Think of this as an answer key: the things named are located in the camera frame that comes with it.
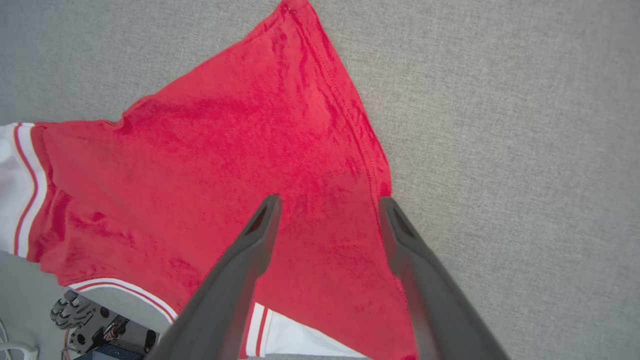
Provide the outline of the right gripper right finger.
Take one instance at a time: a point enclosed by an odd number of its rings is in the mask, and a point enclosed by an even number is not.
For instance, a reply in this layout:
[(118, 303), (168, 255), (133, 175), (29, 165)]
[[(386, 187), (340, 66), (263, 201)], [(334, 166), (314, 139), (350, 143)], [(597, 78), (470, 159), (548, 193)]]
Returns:
[(388, 266), (404, 289), (420, 360), (506, 360), (507, 353), (391, 197), (379, 200)]

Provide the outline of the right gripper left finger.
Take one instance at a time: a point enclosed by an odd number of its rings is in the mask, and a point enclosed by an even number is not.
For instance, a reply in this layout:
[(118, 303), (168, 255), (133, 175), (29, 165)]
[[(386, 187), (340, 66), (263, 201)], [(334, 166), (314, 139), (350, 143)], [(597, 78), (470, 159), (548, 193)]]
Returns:
[(237, 360), (256, 282), (269, 267), (282, 200), (270, 194), (147, 358)]

